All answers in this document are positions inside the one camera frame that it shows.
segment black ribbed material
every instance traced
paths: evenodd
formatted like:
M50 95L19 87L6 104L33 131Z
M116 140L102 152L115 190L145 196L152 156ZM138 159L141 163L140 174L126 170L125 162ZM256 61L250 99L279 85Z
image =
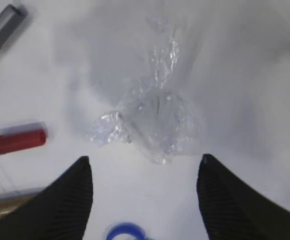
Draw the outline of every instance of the black ribbed material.
M290 212L272 203L205 154L197 193L210 240L290 240Z
M88 157L42 193L0 219L0 240L81 240L93 202Z

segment gray marker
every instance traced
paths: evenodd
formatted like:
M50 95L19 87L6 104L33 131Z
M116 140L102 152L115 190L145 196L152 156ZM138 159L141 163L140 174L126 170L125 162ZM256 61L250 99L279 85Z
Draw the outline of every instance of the gray marker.
M0 13L0 49L25 19L25 15L12 5Z

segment crumpled plastic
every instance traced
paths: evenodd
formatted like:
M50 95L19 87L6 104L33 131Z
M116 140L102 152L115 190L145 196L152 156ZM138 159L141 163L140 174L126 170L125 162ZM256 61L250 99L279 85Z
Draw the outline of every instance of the crumpled plastic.
M189 104L168 88L179 58L177 24L166 17L146 18L155 35L147 48L148 75L134 80L117 110L99 117L89 132L92 141L105 145L113 141L134 143L152 162L165 164L174 156L197 152L199 124Z

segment red marker cap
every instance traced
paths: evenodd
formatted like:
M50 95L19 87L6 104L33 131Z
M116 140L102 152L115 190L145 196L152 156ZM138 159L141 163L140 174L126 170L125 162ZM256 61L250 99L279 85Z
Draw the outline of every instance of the red marker cap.
M47 141L43 129L0 136L0 155L42 146Z

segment blue ring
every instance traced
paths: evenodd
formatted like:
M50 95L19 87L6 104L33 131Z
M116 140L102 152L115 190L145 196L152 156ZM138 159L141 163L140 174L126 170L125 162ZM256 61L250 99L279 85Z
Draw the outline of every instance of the blue ring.
M129 234L136 238L136 240L145 240L145 232L136 224L122 223L114 226L108 233L106 240L113 240L114 237L120 234Z

